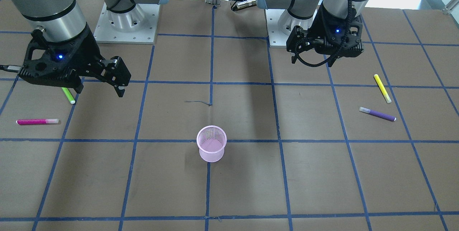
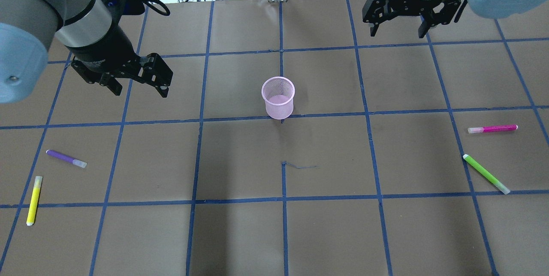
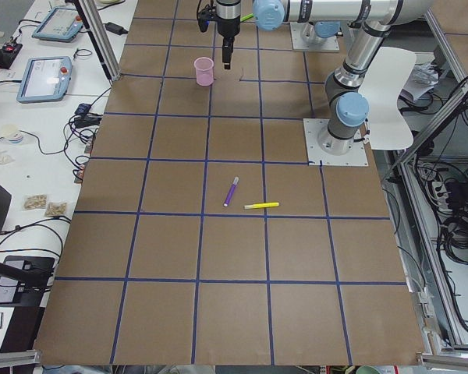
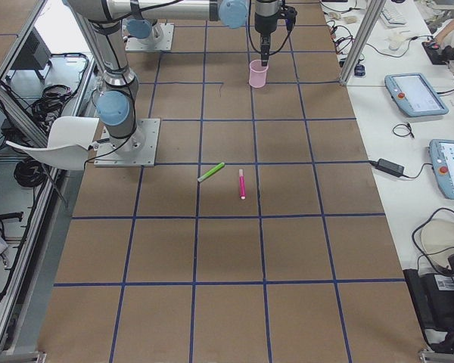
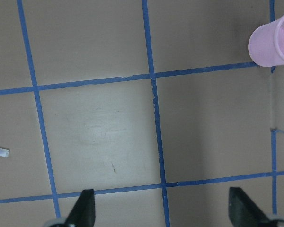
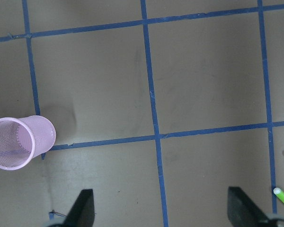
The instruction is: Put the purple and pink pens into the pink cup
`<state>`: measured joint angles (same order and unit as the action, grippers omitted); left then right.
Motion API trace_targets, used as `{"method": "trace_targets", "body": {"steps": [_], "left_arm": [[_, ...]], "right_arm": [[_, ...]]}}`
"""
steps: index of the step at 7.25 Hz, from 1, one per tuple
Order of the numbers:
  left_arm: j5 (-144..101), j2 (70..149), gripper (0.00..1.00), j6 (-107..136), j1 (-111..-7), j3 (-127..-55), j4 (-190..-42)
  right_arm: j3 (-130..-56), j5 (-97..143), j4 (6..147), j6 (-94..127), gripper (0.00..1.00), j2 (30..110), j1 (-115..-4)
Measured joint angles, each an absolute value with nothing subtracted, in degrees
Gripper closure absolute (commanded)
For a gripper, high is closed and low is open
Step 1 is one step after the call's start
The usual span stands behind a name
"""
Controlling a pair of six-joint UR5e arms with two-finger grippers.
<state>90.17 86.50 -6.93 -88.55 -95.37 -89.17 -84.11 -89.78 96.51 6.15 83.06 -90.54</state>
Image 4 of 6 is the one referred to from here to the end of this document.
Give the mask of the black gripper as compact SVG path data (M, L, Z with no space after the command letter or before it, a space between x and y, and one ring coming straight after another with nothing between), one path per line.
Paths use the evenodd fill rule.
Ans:
M296 23L296 8L286 5L285 1L265 0L255 1L254 27L260 34L261 66L267 67L270 55L270 35L276 31L278 20L285 20L288 33Z

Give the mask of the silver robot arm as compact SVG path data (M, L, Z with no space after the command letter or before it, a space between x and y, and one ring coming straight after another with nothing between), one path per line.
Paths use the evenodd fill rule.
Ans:
M128 53L170 51L175 21L219 21L230 29L242 27L247 21L246 1L183 1L185 8L167 15L133 15L123 24Z
M295 8L283 1L68 1L67 6L92 27L106 83L106 91L98 99L97 112L109 133L113 150L121 153L137 151L145 143L135 115L138 79L126 56L123 20L142 22L148 29L160 18L220 21L236 29L253 19L260 35L260 48L256 52L265 66L274 55L271 35L278 21L284 20L287 31L291 32L297 18Z

